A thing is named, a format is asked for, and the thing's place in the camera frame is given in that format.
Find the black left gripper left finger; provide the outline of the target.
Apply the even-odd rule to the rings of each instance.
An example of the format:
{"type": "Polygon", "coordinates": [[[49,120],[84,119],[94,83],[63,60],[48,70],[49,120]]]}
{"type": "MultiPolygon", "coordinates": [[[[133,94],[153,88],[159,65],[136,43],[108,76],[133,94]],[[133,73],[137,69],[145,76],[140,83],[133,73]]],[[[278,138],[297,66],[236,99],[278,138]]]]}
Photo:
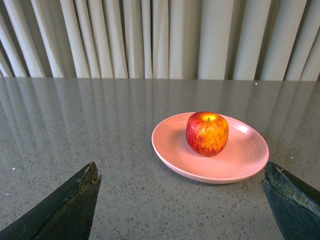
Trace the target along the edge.
{"type": "Polygon", "coordinates": [[[89,239],[102,176],[94,162],[1,230],[2,240],[89,239]]]}

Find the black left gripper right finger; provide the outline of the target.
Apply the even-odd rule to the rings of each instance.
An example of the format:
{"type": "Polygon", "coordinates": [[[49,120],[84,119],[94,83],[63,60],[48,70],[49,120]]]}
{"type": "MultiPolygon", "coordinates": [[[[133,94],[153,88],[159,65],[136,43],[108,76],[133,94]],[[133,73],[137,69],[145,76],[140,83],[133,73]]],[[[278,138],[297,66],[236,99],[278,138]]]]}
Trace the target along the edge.
{"type": "Polygon", "coordinates": [[[261,186],[285,240],[320,238],[320,192],[269,161],[261,186]]]}

